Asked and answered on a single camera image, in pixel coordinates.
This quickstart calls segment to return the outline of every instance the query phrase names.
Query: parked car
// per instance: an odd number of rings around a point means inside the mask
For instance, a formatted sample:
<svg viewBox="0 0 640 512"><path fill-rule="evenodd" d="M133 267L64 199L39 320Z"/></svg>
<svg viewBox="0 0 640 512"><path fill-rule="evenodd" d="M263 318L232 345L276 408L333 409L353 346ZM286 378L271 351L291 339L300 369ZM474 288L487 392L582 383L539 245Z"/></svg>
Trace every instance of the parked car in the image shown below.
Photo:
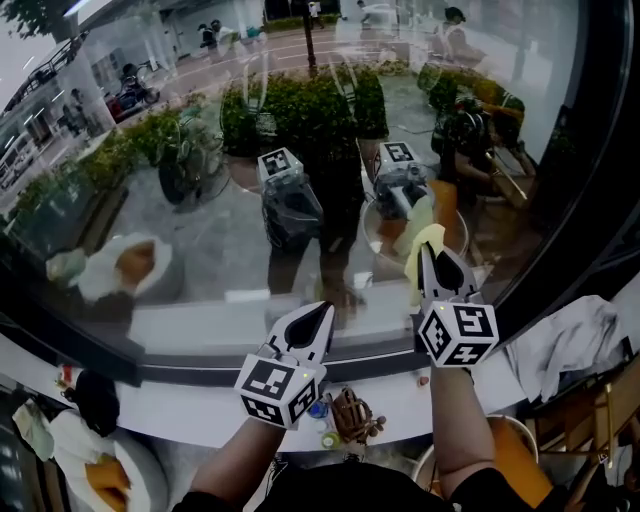
<svg viewBox="0 0 640 512"><path fill-rule="evenodd" d="M28 132L20 134L0 159L0 187L7 190L38 156L38 148Z"/></svg>

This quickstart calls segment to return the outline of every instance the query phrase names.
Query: window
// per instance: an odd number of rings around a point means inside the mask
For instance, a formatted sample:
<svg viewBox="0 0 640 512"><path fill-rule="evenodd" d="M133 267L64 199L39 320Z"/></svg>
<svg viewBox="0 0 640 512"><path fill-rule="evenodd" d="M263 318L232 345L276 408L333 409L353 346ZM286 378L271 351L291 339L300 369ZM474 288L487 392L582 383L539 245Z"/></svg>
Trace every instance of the window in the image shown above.
<svg viewBox="0 0 640 512"><path fill-rule="evenodd" d="M410 348L416 236L497 302L590 172L577 0L115 4L7 111L54 135L0 211L25 283L116 350L242 356L319 300L335 358Z"/></svg>

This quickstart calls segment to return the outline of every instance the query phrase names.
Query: white cube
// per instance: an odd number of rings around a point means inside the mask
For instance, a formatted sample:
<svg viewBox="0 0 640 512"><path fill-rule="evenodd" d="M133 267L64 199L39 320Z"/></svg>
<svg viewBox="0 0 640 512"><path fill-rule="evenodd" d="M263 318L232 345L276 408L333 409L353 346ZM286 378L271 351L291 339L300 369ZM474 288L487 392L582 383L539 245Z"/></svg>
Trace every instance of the white cube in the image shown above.
<svg viewBox="0 0 640 512"><path fill-rule="evenodd" d="M276 149L258 157L258 173L262 185L271 179L303 171L302 162L293 156L287 148Z"/></svg>
<svg viewBox="0 0 640 512"><path fill-rule="evenodd" d="M438 367L474 366L499 341L493 306L482 304L433 301L418 335Z"/></svg>
<svg viewBox="0 0 640 512"><path fill-rule="evenodd" d="M398 169L406 170L412 164L421 164L418 154L406 142L382 142L378 146L379 168L375 175L386 174Z"/></svg>
<svg viewBox="0 0 640 512"><path fill-rule="evenodd" d="M300 417L320 397L318 384L326 372L322 365L307 368L249 354L234 389L250 416L296 428Z"/></svg>

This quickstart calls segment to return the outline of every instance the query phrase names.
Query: bush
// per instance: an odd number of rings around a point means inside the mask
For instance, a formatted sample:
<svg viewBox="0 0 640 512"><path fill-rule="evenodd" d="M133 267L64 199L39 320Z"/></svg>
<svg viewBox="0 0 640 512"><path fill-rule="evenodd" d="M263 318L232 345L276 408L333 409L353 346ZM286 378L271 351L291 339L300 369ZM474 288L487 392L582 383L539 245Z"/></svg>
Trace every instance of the bush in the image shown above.
<svg viewBox="0 0 640 512"><path fill-rule="evenodd" d="M348 79L346 66L338 66L336 71L341 81ZM263 111L274 116L282 146L304 145L303 141L308 139L311 146L322 148L318 142L327 140L336 130L338 138L377 139L389 134L384 94L376 71L367 66L356 66L354 72L358 80L355 123L328 68L320 67L312 79L285 73L269 76ZM259 81L252 77L249 85L252 97L259 96L260 87ZM256 118L246 109L240 83L233 84L227 91L221 118L225 152L233 156L255 156L259 147ZM309 126L314 127L313 133L309 133ZM332 152L334 143L327 147Z"/></svg>
<svg viewBox="0 0 640 512"><path fill-rule="evenodd" d="M96 190L113 188L133 171L139 156L154 165L158 148L176 133L180 111L165 108L147 114L139 123L122 131L114 130L91 155L79 161L67 160L51 172L31 180L9 213L31 213L56 188L68 188L74 181L89 178Z"/></svg>
<svg viewBox="0 0 640 512"><path fill-rule="evenodd" d="M320 19L325 25L335 25L340 19L339 14L320 14ZM267 34L274 32L283 32L285 30L296 30L302 28L304 23L302 16L293 16L291 18L281 18L279 20L266 21L262 26L262 30Z"/></svg>
<svg viewBox="0 0 640 512"><path fill-rule="evenodd" d="M358 87L354 117L357 134L362 139L383 139L389 135L384 93L375 71L362 66L356 69Z"/></svg>
<svg viewBox="0 0 640 512"><path fill-rule="evenodd" d="M180 110L165 107L160 111L148 113L137 124L122 131L124 138L131 144L133 153L140 153L156 164L158 148L167 137L175 136L180 122Z"/></svg>
<svg viewBox="0 0 640 512"><path fill-rule="evenodd" d="M418 75L418 87L425 91L429 103L438 113L451 111L457 95L465 89L487 105L524 112L524 103L520 99L472 69L446 69L425 64Z"/></svg>

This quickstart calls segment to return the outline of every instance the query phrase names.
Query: yellow object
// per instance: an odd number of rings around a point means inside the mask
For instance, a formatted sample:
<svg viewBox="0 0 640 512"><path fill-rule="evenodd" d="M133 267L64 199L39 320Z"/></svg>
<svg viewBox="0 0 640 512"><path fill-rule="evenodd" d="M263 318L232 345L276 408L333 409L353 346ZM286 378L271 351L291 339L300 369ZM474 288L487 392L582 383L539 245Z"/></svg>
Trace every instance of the yellow object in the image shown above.
<svg viewBox="0 0 640 512"><path fill-rule="evenodd" d="M413 245L411 246L411 254L407 259L407 264L404 267L404 274L411 281L411 305L420 305L420 291L418 290L418 254L420 254L420 248L423 244L429 242L431 248L436 257L444 249L444 228L440 224L431 224L424 228L413 239Z"/></svg>
<svg viewBox="0 0 640 512"><path fill-rule="evenodd" d="M429 196L420 198L407 215L407 225L393 244L393 250L400 256L408 256L413 240L427 226L433 224L433 202Z"/></svg>
<svg viewBox="0 0 640 512"><path fill-rule="evenodd" d="M94 491L115 512L127 510L127 489L131 488L127 474L117 459L103 454L97 464L85 464L87 481Z"/></svg>
<svg viewBox="0 0 640 512"><path fill-rule="evenodd" d="M496 468L530 507L537 508L553 489L518 433L503 418L489 418L496 446Z"/></svg>

